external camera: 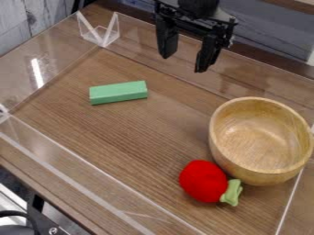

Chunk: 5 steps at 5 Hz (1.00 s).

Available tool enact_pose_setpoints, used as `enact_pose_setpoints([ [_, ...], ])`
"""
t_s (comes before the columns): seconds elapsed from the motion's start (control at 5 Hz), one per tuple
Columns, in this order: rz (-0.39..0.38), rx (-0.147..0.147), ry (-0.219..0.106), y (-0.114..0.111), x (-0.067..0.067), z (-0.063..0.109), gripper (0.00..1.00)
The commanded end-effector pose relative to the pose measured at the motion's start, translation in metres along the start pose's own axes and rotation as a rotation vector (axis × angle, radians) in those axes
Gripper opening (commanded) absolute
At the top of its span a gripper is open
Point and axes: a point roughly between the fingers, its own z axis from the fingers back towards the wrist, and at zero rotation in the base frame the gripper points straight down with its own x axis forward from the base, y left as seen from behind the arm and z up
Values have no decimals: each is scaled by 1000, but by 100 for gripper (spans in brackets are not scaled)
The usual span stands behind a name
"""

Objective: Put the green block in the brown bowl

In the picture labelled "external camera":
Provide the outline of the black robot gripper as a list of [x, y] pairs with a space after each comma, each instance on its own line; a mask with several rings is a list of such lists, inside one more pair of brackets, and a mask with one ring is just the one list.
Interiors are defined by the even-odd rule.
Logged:
[[[232, 35], [238, 24], [236, 17], [221, 9], [220, 0], [155, 0], [155, 15], [157, 45], [164, 59], [177, 53], [178, 29], [198, 35]], [[216, 64], [221, 49], [218, 36], [208, 34], [197, 55], [197, 73], [205, 73]]]

